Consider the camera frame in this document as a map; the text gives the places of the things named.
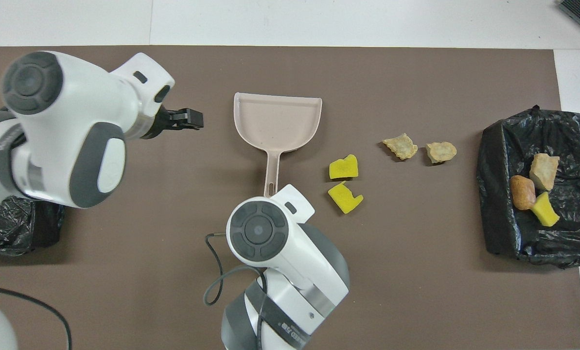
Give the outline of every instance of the dustpan handle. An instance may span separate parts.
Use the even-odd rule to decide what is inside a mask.
[[[279,159],[281,152],[267,152],[266,182],[264,183],[264,197],[270,198],[277,193],[277,181],[279,180]]]

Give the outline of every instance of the food scrap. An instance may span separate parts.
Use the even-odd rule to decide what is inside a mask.
[[[536,203],[534,181],[527,177],[521,175],[511,177],[510,192],[512,193],[512,203],[519,210],[528,210]]]
[[[547,153],[536,153],[529,171],[529,178],[537,188],[551,191],[554,188],[560,157],[550,157]]]
[[[543,226],[551,227],[560,219],[549,202],[548,192],[541,193],[541,195],[536,198],[536,204],[534,204],[531,209]]]
[[[343,181],[335,185],[333,188],[328,190],[328,193],[343,213],[349,213],[363,201],[363,195],[353,197],[350,189],[344,185],[345,183],[346,182]]]
[[[344,159],[337,159],[329,165],[329,177],[331,180],[357,176],[359,176],[359,165],[355,155],[348,155]]]
[[[426,144],[426,151],[432,164],[448,161],[456,155],[456,147],[449,142],[432,142]]]
[[[383,140],[383,143],[401,160],[411,158],[417,153],[417,145],[413,144],[413,141],[406,133],[396,138]]]

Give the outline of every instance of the white floor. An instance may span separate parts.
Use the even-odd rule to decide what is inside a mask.
[[[135,44],[555,49],[580,112],[580,26],[554,0],[0,0],[0,46]]]

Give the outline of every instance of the bread roll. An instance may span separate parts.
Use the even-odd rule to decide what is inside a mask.
[[[514,175],[510,178],[512,203],[519,210],[528,210],[536,203],[534,182],[527,177]]]

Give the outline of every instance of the black cable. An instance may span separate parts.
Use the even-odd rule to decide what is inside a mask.
[[[244,264],[238,267],[233,268],[232,270],[230,270],[227,273],[223,273],[223,266],[221,265],[221,260],[218,258],[218,254],[216,254],[216,251],[214,250],[214,248],[212,248],[212,245],[210,244],[210,242],[208,242],[208,239],[210,239],[210,237],[214,237],[214,236],[219,236],[219,235],[225,235],[225,233],[221,233],[221,232],[217,232],[217,233],[210,233],[209,235],[206,235],[206,245],[208,246],[208,248],[210,248],[210,250],[212,251],[212,254],[214,254],[214,258],[216,259],[216,263],[218,263],[218,268],[219,271],[221,272],[221,275],[218,277],[218,279],[216,279],[214,282],[212,282],[212,284],[210,284],[210,286],[208,286],[208,288],[206,289],[205,293],[203,293],[203,303],[206,304],[207,306],[212,306],[214,305],[218,299],[221,297],[221,292],[223,290],[223,280],[226,277],[229,277],[230,275],[233,275],[236,272],[239,271],[243,271],[243,270],[253,270],[255,272],[257,272],[259,274],[259,277],[262,280],[262,290],[264,291],[264,294],[268,293],[268,283],[266,282],[266,276],[264,276],[264,273],[259,270],[256,267],[253,266],[249,266],[248,264]],[[216,297],[214,298],[213,301],[208,301],[208,295],[210,294],[210,291],[212,290],[212,288],[214,288],[214,286],[220,283],[220,286],[218,288],[218,293],[216,294]],[[262,350],[262,310],[264,308],[264,303],[262,303],[259,307],[259,311],[257,312],[257,333],[255,335],[256,340],[257,340],[257,350]]]
[[[218,254],[216,253],[216,250],[214,250],[214,248],[212,248],[212,244],[210,244],[210,241],[209,241],[210,237],[214,237],[214,236],[218,236],[218,235],[225,235],[225,233],[224,232],[217,232],[217,233],[210,233],[209,235],[206,235],[206,245],[208,246],[208,248],[210,248],[210,251],[214,255],[214,259],[216,259],[216,263],[218,264],[218,270],[220,272],[219,274],[221,276],[223,276],[223,265],[221,264],[221,259],[218,258]],[[222,292],[223,292],[223,280],[221,280],[221,282],[218,286],[218,293],[216,293],[216,297],[214,297],[214,300],[208,302],[207,297],[204,297],[203,302],[208,306],[212,306],[212,305],[216,304],[216,302],[221,297]]]
[[[268,290],[268,284],[266,282],[266,277],[264,276],[264,273],[261,272],[261,270],[259,270],[256,267],[249,266],[248,264],[242,264],[238,267],[231,269],[229,272],[223,273],[222,275],[220,275],[218,277],[218,279],[215,279],[215,281],[212,282],[212,284],[210,284],[210,286],[208,286],[205,293],[203,293],[203,303],[208,305],[208,306],[212,306],[213,304],[208,301],[208,295],[210,294],[210,291],[212,290],[212,288],[214,288],[214,286],[217,283],[223,281],[223,279],[226,279],[227,277],[233,275],[236,272],[240,272],[240,271],[244,271],[244,270],[252,270],[252,271],[257,272],[259,277],[261,277],[261,279],[262,279],[262,289],[263,289],[264,293],[266,293]]]
[[[41,306],[42,308],[47,309],[49,312],[52,312],[54,315],[56,315],[56,317],[58,317],[58,319],[61,320],[61,322],[63,322],[63,326],[65,326],[65,333],[67,334],[67,349],[71,350],[71,330],[70,330],[70,324],[67,323],[67,320],[65,319],[65,317],[63,317],[63,315],[61,315],[60,312],[58,312],[55,308],[53,308],[52,306],[44,303],[43,301],[39,300],[39,299],[35,299],[34,297],[30,297],[26,294],[22,294],[19,292],[14,292],[12,290],[8,290],[5,288],[0,288],[0,293],[1,294],[6,294],[6,295],[10,295],[13,297],[19,297],[20,299],[24,299],[26,301],[30,301],[31,303],[37,304],[39,306]]]

